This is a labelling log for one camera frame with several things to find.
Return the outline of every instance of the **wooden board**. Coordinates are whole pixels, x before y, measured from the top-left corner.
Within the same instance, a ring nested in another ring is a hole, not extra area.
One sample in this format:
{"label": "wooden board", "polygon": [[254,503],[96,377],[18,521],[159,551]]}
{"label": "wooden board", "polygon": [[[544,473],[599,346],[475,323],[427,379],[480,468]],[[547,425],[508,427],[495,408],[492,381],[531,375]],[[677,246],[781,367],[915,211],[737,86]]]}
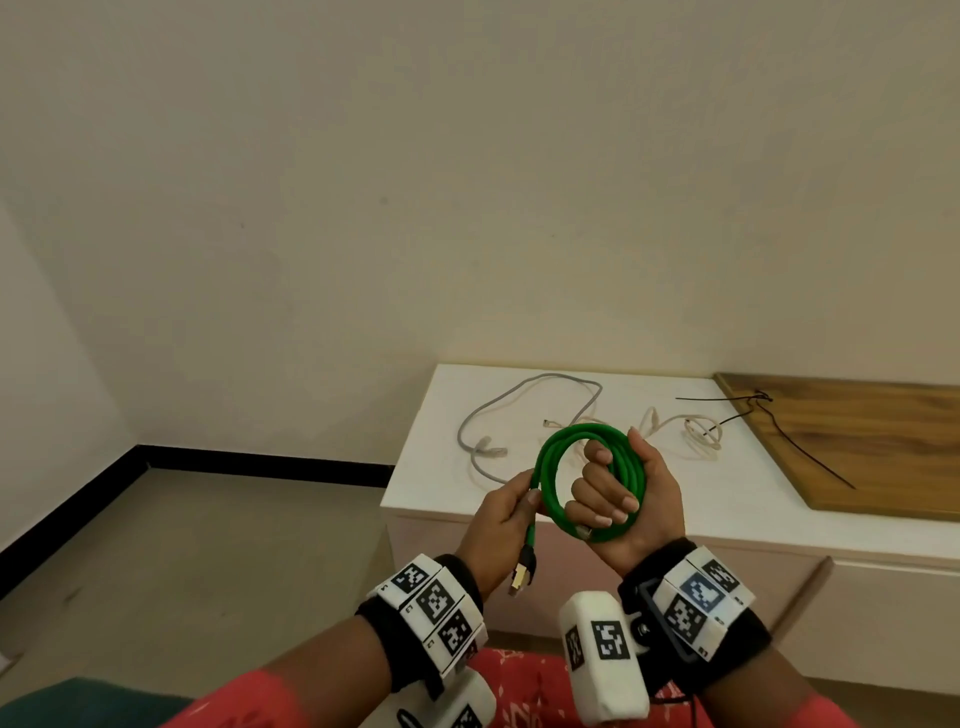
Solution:
{"label": "wooden board", "polygon": [[[744,419],[811,508],[960,521],[960,387],[718,374],[728,397],[762,390],[798,445],[757,410]],[[738,411],[747,402],[736,401]]]}

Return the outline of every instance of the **black baseboard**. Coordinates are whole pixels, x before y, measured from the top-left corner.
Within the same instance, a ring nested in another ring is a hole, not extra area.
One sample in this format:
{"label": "black baseboard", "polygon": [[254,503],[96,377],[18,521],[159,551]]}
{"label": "black baseboard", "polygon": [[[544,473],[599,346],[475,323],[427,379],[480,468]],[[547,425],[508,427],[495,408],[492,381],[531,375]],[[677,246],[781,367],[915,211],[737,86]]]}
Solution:
{"label": "black baseboard", "polygon": [[285,455],[255,455],[250,452],[226,452],[215,449],[167,448],[141,445],[151,468],[195,473],[255,475],[284,480],[309,480],[314,483],[341,483],[386,488],[392,465],[349,463],[344,460],[315,460]]}
{"label": "black baseboard", "polygon": [[147,471],[139,446],[57,506],[40,523],[0,551],[0,598],[34,572]]}
{"label": "black baseboard", "polygon": [[392,465],[308,457],[137,445],[88,482],[40,523],[0,551],[0,599],[73,538],[149,468],[253,475],[316,483],[386,488]]}

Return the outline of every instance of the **green cable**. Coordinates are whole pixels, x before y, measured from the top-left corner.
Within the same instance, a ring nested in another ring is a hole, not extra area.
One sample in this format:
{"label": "green cable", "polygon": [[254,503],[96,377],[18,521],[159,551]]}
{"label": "green cable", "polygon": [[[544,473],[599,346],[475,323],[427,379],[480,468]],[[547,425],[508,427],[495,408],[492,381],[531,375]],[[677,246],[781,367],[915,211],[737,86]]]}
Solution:
{"label": "green cable", "polygon": [[[553,523],[574,538],[579,539],[577,525],[566,517],[564,507],[557,500],[557,468],[560,466],[560,459],[564,453],[578,440],[596,440],[606,449],[613,453],[613,462],[607,467],[613,477],[623,483],[624,487],[642,505],[643,494],[646,491],[647,478],[643,472],[643,463],[630,447],[627,436],[616,427],[609,425],[600,425],[595,423],[585,423],[583,425],[571,425],[555,432],[540,449],[537,456],[537,465],[534,466],[534,473],[530,480],[531,488],[540,488],[543,492],[543,505],[546,508],[546,514]],[[589,540],[597,543],[615,539],[626,533],[636,521],[636,515],[639,513],[628,514],[625,523],[615,523],[608,528],[595,528],[590,534]],[[534,524],[531,523],[527,528],[526,543],[532,547],[534,544]]]}

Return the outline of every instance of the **grey floor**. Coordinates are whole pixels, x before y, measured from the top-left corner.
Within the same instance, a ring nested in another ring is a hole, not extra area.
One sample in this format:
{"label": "grey floor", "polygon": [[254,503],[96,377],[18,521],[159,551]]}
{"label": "grey floor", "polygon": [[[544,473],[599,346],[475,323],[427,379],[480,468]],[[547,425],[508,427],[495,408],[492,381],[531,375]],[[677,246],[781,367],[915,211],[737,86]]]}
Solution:
{"label": "grey floor", "polygon": [[[372,488],[151,470],[0,601],[0,704],[83,675],[199,695],[351,614],[391,570]],[[494,635],[500,646],[555,645]],[[864,726],[960,699],[817,682]]]}

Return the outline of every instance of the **red clothing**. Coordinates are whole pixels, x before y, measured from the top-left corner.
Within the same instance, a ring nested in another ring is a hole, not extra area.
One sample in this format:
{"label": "red clothing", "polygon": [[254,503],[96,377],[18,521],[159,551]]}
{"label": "red clothing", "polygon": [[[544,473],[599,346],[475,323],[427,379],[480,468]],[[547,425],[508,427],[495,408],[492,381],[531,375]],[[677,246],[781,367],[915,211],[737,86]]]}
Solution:
{"label": "red clothing", "polygon": [[[497,715],[490,728],[580,728],[564,659],[510,650],[483,649],[470,661],[491,687]],[[669,697],[672,686],[663,691]],[[620,728],[690,725],[688,705],[653,705],[645,720],[621,721]],[[697,705],[697,725],[710,726]],[[191,704],[164,728],[309,728],[297,698],[283,682],[248,672]],[[815,695],[783,728],[856,728],[843,711]]]}

